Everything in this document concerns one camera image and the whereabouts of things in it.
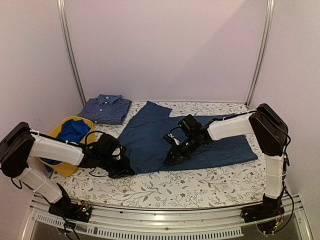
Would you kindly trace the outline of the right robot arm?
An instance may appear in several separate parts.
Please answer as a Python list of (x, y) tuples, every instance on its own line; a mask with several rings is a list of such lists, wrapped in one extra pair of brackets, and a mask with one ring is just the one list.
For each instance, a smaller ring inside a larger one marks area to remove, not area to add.
[(266, 187), (258, 213), (262, 218), (269, 218), (278, 210), (290, 165), (287, 148), (291, 137), (287, 124), (268, 104), (262, 103), (246, 113), (213, 118), (204, 125), (192, 115), (187, 115), (178, 123), (178, 128), (187, 138), (180, 142), (171, 134), (164, 135), (163, 138), (171, 145), (163, 162), (165, 166), (189, 160), (202, 145), (240, 135), (255, 135), (266, 161)]

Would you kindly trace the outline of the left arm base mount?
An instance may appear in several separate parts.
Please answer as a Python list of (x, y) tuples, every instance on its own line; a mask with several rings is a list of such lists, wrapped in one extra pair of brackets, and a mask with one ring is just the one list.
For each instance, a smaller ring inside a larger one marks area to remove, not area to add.
[(72, 202), (64, 188), (59, 183), (57, 185), (61, 190), (62, 198), (56, 203), (51, 203), (48, 212), (61, 218), (88, 223), (92, 214), (92, 206), (83, 200), (77, 203)]

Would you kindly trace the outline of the teal blue t-shirt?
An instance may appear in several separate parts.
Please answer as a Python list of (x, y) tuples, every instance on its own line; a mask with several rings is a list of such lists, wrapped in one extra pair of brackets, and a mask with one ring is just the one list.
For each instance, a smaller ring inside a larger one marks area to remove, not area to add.
[(204, 126), (213, 116), (171, 117), (171, 111), (149, 101), (119, 135), (136, 174), (215, 168), (258, 158), (244, 135), (212, 141), (205, 130), (190, 126)]

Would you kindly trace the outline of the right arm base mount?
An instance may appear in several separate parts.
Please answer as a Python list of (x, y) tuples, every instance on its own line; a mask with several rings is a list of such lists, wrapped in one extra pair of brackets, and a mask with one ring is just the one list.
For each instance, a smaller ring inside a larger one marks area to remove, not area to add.
[(240, 216), (245, 223), (264, 220), (257, 224), (257, 229), (264, 235), (272, 235), (283, 222), (284, 213), (281, 198), (273, 199), (264, 195), (262, 203), (243, 207)]

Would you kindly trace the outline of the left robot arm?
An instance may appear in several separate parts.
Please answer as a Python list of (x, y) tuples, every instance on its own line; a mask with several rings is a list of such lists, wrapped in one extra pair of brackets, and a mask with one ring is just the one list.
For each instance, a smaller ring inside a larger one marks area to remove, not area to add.
[(62, 186), (29, 166), (30, 157), (45, 158), (72, 166), (100, 168), (112, 179), (135, 175), (125, 155), (126, 148), (110, 134), (100, 133), (96, 142), (75, 143), (33, 131), (28, 123), (20, 122), (0, 142), (2, 173), (17, 179), (42, 195), (63, 216), (74, 213), (74, 205)]

